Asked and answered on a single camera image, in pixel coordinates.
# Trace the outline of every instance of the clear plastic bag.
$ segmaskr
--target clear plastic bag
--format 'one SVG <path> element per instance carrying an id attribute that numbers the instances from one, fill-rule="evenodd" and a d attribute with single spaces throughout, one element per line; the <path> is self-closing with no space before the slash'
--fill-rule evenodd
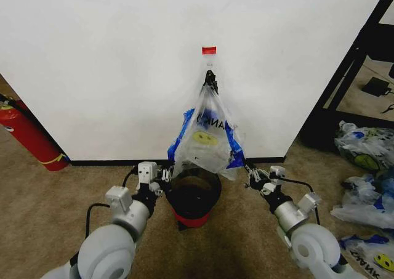
<path id="1" fill-rule="evenodd" d="M 372 175 L 349 177 L 342 204 L 334 206 L 331 214 L 338 219 L 379 228 L 394 228 L 394 199 L 391 193 L 375 191 Z"/>
<path id="2" fill-rule="evenodd" d="M 394 278 L 394 244 L 391 239 L 380 235 L 361 239 L 353 235 L 339 240 L 339 244 L 371 278 Z"/>
<path id="3" fill-rule="evenodd" d="M 393 129 L 358 128 L 344 121 L 339 127 L 335 145 L 344 158 L 371 172 L 394 165 Z"/>
<path id="4" fill-rule="evenodd" d="M 193 163 L 212 173 L 220 173 L 235 180 L 236 168 L 243 166 L 243 150 L 227 109 L 223 105 L 211 71 L 212 61 L 207 64 L 207 76 L 194 109 L 184 114 L 182 130 L 168 149 L 168 157 L 175 161 L 173 176 Z"/>

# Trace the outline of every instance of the fire extinguisher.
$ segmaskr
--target fire extinguisher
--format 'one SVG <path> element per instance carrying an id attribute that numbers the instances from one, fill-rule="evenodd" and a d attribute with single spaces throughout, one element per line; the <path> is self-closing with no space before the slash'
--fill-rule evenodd
<path id="1" fill-rule="evenodd" d="M 68 165 L 66 156 L 21 100 L 14 101 L 1 94 L 0 100 L 4 102 L 0 108 L 0 124 L 41 164 L 49 171 L 58 171 Z"/>

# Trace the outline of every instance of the red tape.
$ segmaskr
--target red tape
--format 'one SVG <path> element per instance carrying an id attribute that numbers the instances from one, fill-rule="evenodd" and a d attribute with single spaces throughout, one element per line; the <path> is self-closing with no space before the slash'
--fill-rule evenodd
<path id="1" fill-rule="evenodd" d="M 203 54 L 216 54 L 216 46 L 215 47 L 203 47 Z"/>

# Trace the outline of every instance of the power cord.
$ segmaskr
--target power cord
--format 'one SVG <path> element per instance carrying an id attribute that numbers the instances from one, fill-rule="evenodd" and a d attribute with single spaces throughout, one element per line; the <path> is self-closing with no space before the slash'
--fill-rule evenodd
<path id="1" fill-rule="evenodd" d="M 108 204 L 104 204 L 104 203 L 94 203 L 92 205 L 89 206 L 89 208 L 87 209 L 86 212 L 86 228 L 85 228 L 85 239 L 89 236 L 89 232 L 90 232 L 90 213 L 93 209 L 93 207 L 107 207 L 109 208 L 110 206 Z"/>
<path id="2" fill-rule="evenodd" d="M 127 181 L 129 180 L 129 177 L 130 177 L 132 174 L 135 174 L 135 175 L 138 174 L 138 166 L 137 166 L 137 165 L 135 165 L 135 166 L 130 170 L 130 172 L 126 174 L 126 176 L 124 177 L 123 183 L 122 183 L 122 187 L 125 187 L 125 186 L 126 186 Z"/>
<path id="3" fill-rule="evenodd" d="M 311 191 L 311 193 L 314 193 L 315 191 L 313 190 L 312 186 L 310 184 L 308 184 L 307 182 L 301 182 L 299 180 L 292 180 L 292 179 L 285 179 L 284 177 L 275 177 L 277 179 L 283 180 L 284 182 L 290 182 L 292 184 L 297 184 L 297 185 L 305 185 L 309 188 L 309 191 Z M 316 215 L 316 223 L 319 225 L 320 224 L 320 218 L 319 218 L 319 212 L 318 212 L 318 208 L 315 208 L 315 215 Z"/>

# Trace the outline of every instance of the black cable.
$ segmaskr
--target black cable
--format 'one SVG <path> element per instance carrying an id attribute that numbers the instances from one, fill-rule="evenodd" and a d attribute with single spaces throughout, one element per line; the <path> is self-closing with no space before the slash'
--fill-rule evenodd
<path id="1" fill-rule="evenodd" d="M 309 191 L 311 193 L 314 193 L 315 191 L 313 190 L 312 186 L 308 184 L 307 182 L 301 182 L 299 180 L 292 180 L 292 179 L 285 179 L 284 177 L 275 177 L 277 179 L 283 180 L 284 182 L 291 182 L 292 184 L 298 184 L 298 185 L 306 185 L 309 188 Z M 320 218 L 319 218 L 319 212 L 318 208 L 315 208 L 315 215 L 316 215 L 316 223 L 319 225 L 320 224 Z"/>
<path id="2" fill-rule="evenodd" d="M 96 206 L 107 207 L 107 208 L 110 207 L 108 204 L 104 204 L 104 203 L 94 203 L 89 206 L 89 208 L 87 209 L 87 212 L 86 212 L 85 239 L 89 236 L 89 232 L 90 232 L 90 230 L 89 230 L 89 228 L 90 228 L 90 212 L 92 211 L 93 207 L 96 207 Z"/>
<path id="3" fill-rule="evenodd" d="M 122 187 L 125 187 L 127 184 L 127 181 L 129 180 L 129 177 L 132 174 L 138 174 L 138 166 L 134 166 L 129 173 L 126 174 L 126 176 L 124 177 L 123 183 L 122 183 Z"/>
<path id="4" fill-rule="evenodd" d="M 392 110 L 394 110 L 394 103 L 392 104 L 392 105 L 389 105 L 388 107 L 387 107 L 387 109 L 386 110 L 384 110 L 381 114 L 385 114 L 385 113 L 387 113 L 388 111 L 392 111 Z"/>

